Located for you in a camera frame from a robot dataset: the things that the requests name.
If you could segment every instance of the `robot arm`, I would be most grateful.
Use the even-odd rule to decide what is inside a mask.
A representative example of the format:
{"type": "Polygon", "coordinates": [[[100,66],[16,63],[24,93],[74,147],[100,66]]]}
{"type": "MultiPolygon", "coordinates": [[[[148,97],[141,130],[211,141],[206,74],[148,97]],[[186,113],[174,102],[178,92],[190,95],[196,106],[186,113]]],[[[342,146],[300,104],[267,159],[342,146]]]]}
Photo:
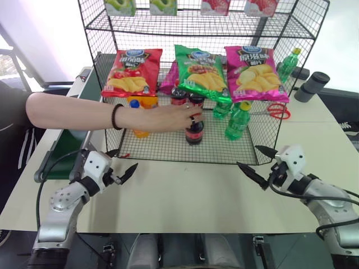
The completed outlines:
{"type": "Polygon", "coordinates": [[[256,148],[277,161],[269,180],[238,163],[241,170],[264,190],[270,186],[276,193],[300,198],[321,225],[316,232],[327,245],[335,268],[359,268],[359,216],[352,206],[359,202],[350,200],[348,193],[339,187],[314,175],[302,174],[305,157],[300,146],[286,146],[278,152],[264,146],[256,148]]]}
{"type": "Polygon", "coordinates": [[[137,168],[133,165],[124,176],[112,174],[112,159],[103,152],[91,151],[84,165],[84,177],[61,188],[50,198],[50,211],[36,236],[27,267],[29,269],[63,269],[76,232],[77,217],[96,193],[113,182],[123,184],[137,168]]]}

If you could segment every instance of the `white wall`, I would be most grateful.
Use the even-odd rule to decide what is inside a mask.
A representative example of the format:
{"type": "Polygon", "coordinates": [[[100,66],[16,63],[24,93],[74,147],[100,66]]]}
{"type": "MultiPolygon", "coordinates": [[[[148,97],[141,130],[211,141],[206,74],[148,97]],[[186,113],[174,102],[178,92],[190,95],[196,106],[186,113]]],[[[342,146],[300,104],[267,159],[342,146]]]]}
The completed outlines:
{"type": "MultiPolygon", "coordinates": [[[[2,0],[0,23],[46,81],[73,81],[91,65],[77,0],[2,0]]],[[[331,0],[306,68],[327,73],[327,87],[359,92],[358,62],[359,0],[331,0]]]]}
{"type": "Polygon", "coordinates": [[[331,0],[305,65],[330,77],[328,88],[359,93],[359,0],[331,0]]]}

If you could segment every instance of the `black shirt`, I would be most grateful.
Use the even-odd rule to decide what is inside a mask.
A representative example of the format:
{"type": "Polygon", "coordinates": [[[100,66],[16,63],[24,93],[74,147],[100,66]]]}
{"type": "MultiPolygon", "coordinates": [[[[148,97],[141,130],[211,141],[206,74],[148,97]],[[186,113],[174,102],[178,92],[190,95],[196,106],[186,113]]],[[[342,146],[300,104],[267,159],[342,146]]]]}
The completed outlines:
{"type": "Polygon", "coordinates": [[[0,81],[0,212],[38,143],[25,110],[30,94],[0,81]]]}

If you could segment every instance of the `wire rack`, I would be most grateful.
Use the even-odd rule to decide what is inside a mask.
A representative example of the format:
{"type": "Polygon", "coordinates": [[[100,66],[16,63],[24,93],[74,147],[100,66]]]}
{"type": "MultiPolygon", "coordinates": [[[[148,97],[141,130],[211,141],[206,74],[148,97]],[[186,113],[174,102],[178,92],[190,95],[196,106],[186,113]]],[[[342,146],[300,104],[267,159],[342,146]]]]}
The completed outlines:
{"type": "MultiPolygon", "coordinates": [[[[179,0],[177,16],[152,16],[149,0],[137,0],[133,17],[108,16],[103,0],[79,0],[82,22],[99,83],[103,87],[112,67],[117,49],[162,48],[159,82],[174,60],[174,45],[200,48],[225,55],[224,46],[257,45],[275,50],[274,60],[281,62],[294,47],[302,49],[299,67],[303,67],[319,34],[326,12],[327,0],[281,0],[271,18],[250,17],[244,13],[246,0],[232,0],[228,16],[203,16],[200,0],[179,0]]],[[[291,92],[296,80],[290,78],[284,88],[291,92]]],[[[111,104],[125,99],[106,98],[111,104]]],[[[160,97],[159,105],[169,104],[160,97]]],[[[261,112],[270,103],[255,101],[252,112],[261,112]]],[[[119,149],[118,157],[134,159],[190,161],[201,163],[251,165],[267,163],[269,158],[257,152],[254,145],[275,147],[281,120],[267,115],[253,115],[238,141],[224,137],[228,118],[212,117],[214,102],[206,100],[205,129],[199,145],[190,146],[183,131],[150,134],[136,138],[131,130],[106,130],[107,150],[119,149]]]]}

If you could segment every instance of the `human arm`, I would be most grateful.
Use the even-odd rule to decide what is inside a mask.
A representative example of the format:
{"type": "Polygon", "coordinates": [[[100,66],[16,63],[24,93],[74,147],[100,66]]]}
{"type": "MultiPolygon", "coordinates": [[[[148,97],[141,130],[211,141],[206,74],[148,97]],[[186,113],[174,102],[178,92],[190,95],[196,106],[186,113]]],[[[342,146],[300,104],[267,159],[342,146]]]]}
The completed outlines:
{"type": "MultiPolygon", "coordinates": [[[[111,115],[114,105],[96,101],[50,95],[31,94],[26,101],[26,114],[30,122],[40,128],[97,130],[113,128],[111,115]]],[[[201,113],[198,107],[160,106],[154,109],[120,107],[115,123],[122,128],[148,132],[170,132],[191,125],[191,115],[201,113]]],[[[195,116],[195,121],[203,120],[195,116]]]]}

